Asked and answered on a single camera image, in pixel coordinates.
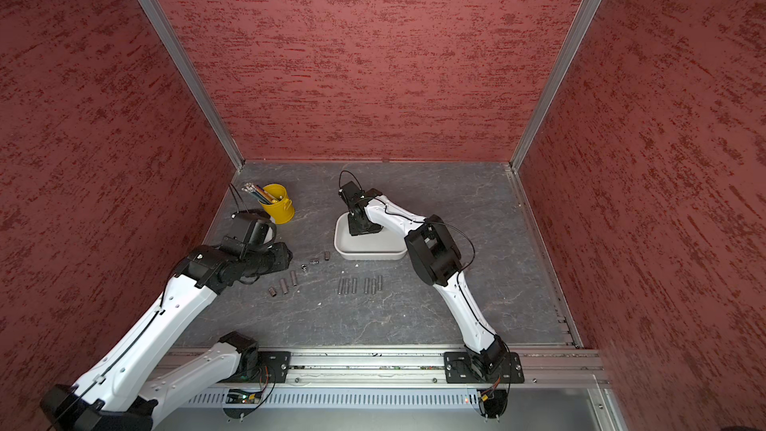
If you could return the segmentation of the white plastic storage box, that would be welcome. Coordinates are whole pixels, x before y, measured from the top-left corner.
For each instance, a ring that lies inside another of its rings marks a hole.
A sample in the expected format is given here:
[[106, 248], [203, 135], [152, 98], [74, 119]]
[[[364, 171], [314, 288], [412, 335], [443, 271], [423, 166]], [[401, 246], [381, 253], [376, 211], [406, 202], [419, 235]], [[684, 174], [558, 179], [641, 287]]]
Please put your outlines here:
[[341, 215], [336, 222], [333, 245], [335, 251], [347, 261], [399, 261], [407, 255], [403, 237], [389, 229], [353, 237], [348, 213]]

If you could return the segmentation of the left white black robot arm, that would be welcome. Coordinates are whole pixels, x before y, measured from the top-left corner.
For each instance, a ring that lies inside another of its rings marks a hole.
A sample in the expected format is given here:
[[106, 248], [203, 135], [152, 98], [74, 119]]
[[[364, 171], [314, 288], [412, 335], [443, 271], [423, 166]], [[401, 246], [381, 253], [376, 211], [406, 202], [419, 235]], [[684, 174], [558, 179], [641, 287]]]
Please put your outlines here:
[[279, 366], [259, 357], [257, 342], [232, 331], [208, 351], [158, 378], [156, 366], [184, 330], [226, 289], [288, 269], [285, 243], [240, 253], [201, 245], [181, 259], [164, 290], [124, 337], [72, 385], [57, 384], [40, 407], [52, 430], [153, 430], [210, 386], [229, 379], [275, 384]]

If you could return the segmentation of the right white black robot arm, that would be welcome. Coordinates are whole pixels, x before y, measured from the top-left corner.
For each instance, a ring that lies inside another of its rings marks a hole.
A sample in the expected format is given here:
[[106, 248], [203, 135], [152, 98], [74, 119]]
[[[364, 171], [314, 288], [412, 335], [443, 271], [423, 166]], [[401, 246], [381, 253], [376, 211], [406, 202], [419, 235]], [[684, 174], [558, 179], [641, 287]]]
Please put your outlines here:
[[395, 205], [375, 189], [349, 182], [338, 191], [348, 209], [353, 237], [392, 231], [404, 241], [412, 267], [444, 299], [461, 331], [472, 372], [487, 380], [506, 360], [509, 349], [479, 309], [465, 279], [452, 227], [438, 215], [423, 217]]

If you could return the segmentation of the yellow pencil cup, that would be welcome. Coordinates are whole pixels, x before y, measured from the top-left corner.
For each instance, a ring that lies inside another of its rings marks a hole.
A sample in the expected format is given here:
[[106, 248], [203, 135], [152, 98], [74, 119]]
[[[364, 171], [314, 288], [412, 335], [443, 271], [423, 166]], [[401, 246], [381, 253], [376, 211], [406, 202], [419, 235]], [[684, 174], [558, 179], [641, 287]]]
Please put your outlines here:
[[270, 184], [263, 188], [271, 196], [271, 204], [263, 205], [265, 211], [277, 225], [289, 223], [295, 216], [295, 208], [287, 189], [279, 184]]

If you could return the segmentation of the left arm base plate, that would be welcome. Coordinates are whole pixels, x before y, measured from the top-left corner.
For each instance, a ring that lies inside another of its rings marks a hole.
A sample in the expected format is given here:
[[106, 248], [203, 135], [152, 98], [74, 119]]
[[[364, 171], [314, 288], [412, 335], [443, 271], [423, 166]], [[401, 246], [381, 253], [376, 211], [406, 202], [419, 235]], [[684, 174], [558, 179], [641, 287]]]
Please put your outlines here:
[[239, 382], [285, 383], [292, 354], [289, 351], [247, 351], [235, 378]]

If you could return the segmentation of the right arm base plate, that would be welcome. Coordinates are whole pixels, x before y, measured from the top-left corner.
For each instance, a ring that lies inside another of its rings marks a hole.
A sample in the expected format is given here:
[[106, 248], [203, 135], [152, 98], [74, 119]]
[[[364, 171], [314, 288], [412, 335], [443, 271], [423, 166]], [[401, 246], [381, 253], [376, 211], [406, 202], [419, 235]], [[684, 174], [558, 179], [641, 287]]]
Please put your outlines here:
[[445, 377], [450, 384], [523, 384], [524, 370], [518, 353], [506, 353], [495, 364], [482, 364], [469, 351], [449, 351], [443, 354]]

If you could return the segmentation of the left aluminium corner post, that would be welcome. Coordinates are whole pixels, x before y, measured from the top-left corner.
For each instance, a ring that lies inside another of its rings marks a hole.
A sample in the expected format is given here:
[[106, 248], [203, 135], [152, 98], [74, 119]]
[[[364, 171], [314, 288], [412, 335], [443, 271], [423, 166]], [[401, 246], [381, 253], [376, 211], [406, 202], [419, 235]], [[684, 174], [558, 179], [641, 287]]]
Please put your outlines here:
[[229, 133], [223, 118], [219, 115], [211, 95], [205, 89], [203, 80], [199, 77], [193, 61], [182, 45], [159, 0], [138, 0], [138, 2], [166, 51], [169, 53], [197, 105], [203, 112], [219, 143], [233, 163], [235, 170], [239, 172], [245, 165], [245, 157], [243, 157], [233, 136]]

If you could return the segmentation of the aluminium corner post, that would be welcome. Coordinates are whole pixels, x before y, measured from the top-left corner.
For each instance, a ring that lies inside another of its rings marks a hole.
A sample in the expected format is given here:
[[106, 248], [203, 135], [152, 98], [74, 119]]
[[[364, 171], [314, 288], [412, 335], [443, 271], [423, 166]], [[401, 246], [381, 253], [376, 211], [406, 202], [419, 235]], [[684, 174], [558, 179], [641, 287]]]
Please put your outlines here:
[[538, 131], [540, 131], [550, 107], [554, 103], [554, 99], [590, 29], [590, 24], [592, 24], [600, 4], [602, 4], [602, 0], [582, 0], [578, 10], [576, 10], [576, 15], [562, 43], [548, 80], [542, 89], [540, 98], [536, 103], [536, 107], [534, 107], [532, 116], [510, 161], [510, 169], [515, 175], [518, 175], [521, 171], [522, 165], [534, 143], [534, 139]]
[[205, 89], [203, 80], [199, 77], [193, 61], [182, 45], [159, 0], [138, 0], [138, 2], [166, 51], [169, 53], [197, 105], [203, 112], [219, 143], [233, 163], [235, 170], [239, 172], [245, 165], [245, 157], [243, 157], [233, 136], [229, 133], [223, 118], [219, 115], [211, 95]]

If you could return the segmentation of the aluminium front rail frame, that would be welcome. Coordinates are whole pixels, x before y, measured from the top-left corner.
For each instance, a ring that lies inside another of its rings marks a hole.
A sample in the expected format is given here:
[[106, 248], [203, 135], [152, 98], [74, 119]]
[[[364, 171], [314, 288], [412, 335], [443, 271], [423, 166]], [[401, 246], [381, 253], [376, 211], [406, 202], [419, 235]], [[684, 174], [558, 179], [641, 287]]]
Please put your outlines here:
[[[468, 410], [500, 418], [495, 406], [510, 410], [511, 394], [527, 390], [582, 391], [596, 427], [624, 430], [626, 423], [598, 351], [555, 347], [520, 348], [523, 384], [450, 384], [439, 346], [319, 347], [270, 349], [292, 354], [285, 383], [265, 386], [229, 379], [215, 383], [180, 408], [215, 408], [231, 420], [259, 409]], [[156, 366], [158, 378], [205, 351], [172, 349]]]

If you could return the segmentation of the right aluminium corner post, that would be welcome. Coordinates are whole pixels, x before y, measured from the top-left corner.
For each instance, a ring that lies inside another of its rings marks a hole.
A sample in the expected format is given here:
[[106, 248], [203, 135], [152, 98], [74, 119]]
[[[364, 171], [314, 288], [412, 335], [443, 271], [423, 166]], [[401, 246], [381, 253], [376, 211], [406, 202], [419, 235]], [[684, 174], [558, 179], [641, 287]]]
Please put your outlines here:
[[540, 131], [550, 107], [554, 103], [554, 99], [590, 29], [590, 24], [592, 24], [600, 4], [602, 4], [602, 0], [582, 0], [578, 10], [576, 10], [576, 15], [562, 43], [548, 80], [542, 89], [540, 98], [536, 103], [536, 107], [534, 107], [532, 116], [510, 161], [510, 169], [515, 175], [518, 175], [521, 171], [522, 165], [534, 143], [534, 139], [538, 131]]

